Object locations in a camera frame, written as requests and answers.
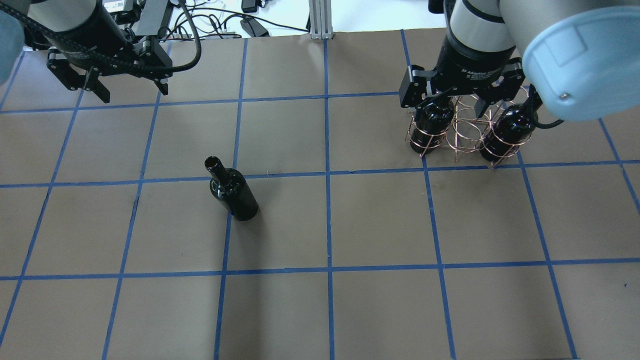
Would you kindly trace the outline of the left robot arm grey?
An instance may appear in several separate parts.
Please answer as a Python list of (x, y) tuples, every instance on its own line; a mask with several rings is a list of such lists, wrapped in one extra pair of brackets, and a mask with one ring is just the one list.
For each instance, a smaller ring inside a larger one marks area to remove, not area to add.
[(103, 103), (111, 94), (103, 76), (124, 75), (130, 65), (154, 67), (132, 75), (154, 82), (164, 95), (173, 61), (160, 39), (169, 30), (169, 0), (3, 0), (10, 10), (37, 22), (27, 24), (32, 38), (49, 42), (47, 68), (69, 91), (92, 92)]

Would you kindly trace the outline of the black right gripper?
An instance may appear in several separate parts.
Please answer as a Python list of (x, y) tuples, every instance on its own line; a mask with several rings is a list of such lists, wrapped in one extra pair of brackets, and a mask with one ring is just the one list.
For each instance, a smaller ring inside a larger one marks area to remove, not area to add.
[(476, 50), (448, 30), (433, 69), (407, 67), (398, 90), (400, 107), (425, 110), (453, 96), (475, 94), (475, 116), (483, 117), (490, 105), (513, 100), (525, 81), (521, 58), (512, 57), (514, 50)]

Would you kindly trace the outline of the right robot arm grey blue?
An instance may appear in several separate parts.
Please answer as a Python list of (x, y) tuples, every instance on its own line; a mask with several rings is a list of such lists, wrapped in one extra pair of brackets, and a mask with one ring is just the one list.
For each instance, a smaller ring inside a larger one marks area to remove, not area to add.
[(430, 0), (446, 34), (434, 69), (410, 65), (404, 109), (455, 96), (512, 100), (524, 80), (563, 121), (591, 121), (639, 105), (637, 0)]

